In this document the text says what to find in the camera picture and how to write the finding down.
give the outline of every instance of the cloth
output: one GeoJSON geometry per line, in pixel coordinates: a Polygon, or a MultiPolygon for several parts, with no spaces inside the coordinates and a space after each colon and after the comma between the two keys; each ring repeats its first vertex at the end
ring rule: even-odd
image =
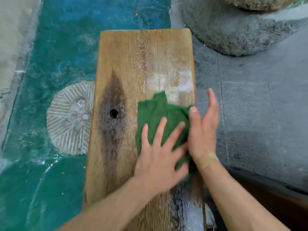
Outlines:
{"type": "MultiPolygon", "coordinates": [[[[154,94],[152,100],[139,101],[138,130],[136,134],[138,155],[140,155],[141,152],[141,133],[144,124],[147,123],[149,126],[148,141],[152,145],[156,130],[159,126],[162,117],[167,118],[167,124],[164,130],[161,145],[162,146],[164,145],[169,135],[181,121],[185,122],[185,129],[183,130],[178,140],[176,141],[173,150],[175,150],[177,147],[185,143],[187,141],[189,127],[190,127],[189,108],[190,106],[183,107],[183,106],[168,104],[167,96],[164,91],[154,94]]],[[[193,173],[196,170],[196,167],[188,152],[176,163],[175,169],[181,167],[181,165],[185,162],[189,163],[189,172],[193,173]]]]}

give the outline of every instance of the person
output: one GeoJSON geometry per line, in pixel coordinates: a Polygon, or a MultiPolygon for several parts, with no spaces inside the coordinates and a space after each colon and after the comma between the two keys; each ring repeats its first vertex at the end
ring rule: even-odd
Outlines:
{"type": "Polygon", "coordinates": [[[216,131],[219,106],[212,89],[209,107],[200,117],[196,107],[189,110],[188,141],[172,151],[185,127],[179,123],[163,146],[166,118],[157,128],[153,145],[148,142],[148,125],[142,130],[141,154],[135,173],[122,187],[62,226],[65,230],[120,231],[155,196],[169,191],[188,174],[188,165],[175,170],[176,162],[189,150],[229,231],[289,230],[229,175],[216,156],[216,131]]]}

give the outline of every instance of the hand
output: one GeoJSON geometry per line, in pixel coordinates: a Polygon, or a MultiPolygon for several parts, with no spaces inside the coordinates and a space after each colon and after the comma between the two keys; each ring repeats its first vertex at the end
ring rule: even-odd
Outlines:
{"type": "Polygon", "coordinates": [[[167,192],[188,174],[186,163],[175,171],[174,167],[178,160],[187,152],[187,144],[172,151],[175,142],[185,128],[185,123],[179,125],[170,134],[165,144],[161,146],[167,118],[163,117],[154,136],[153,145],[148,142],[148,125],[145,124],[141,135],[141,153],[138,158],[135,176],[144,176],[154,196],[167,192]]]}
{"type": "Polygon", "coordinates": [[[209,107],[202,119],[196,107],[191,107],[189,110],[188,150],[199,170],[206,168],[213,161],[218,161],[216,132],[219,123],[219,106],[211,88],[208,90],[208,96],[209,107]]]}

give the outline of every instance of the blue floor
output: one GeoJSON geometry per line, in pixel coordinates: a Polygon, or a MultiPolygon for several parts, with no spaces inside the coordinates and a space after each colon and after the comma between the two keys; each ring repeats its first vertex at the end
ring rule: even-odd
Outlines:
{"type": "Polygon", "coordinates": [[[0,230],[54,230],[80,212],[86,156],[50,142],[46,111],[64,87],[92,81],[103,30],[170,28],[170,0],[43,0],[10,119],[0,175],[0,230]]]}

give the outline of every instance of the wooden bench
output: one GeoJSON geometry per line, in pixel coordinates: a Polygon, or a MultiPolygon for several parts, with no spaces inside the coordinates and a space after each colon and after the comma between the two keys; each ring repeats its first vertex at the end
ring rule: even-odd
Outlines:
{"type": "MultiPolygon", "coordinates": [[[[165,90],[169,102],[196,102],[189,29],[101,32],[83,209],[131,176],[137,160],[137,103],[165,90]]],[[[199,174],[156,197],[126,230],[204,230],[199,174]]]]}

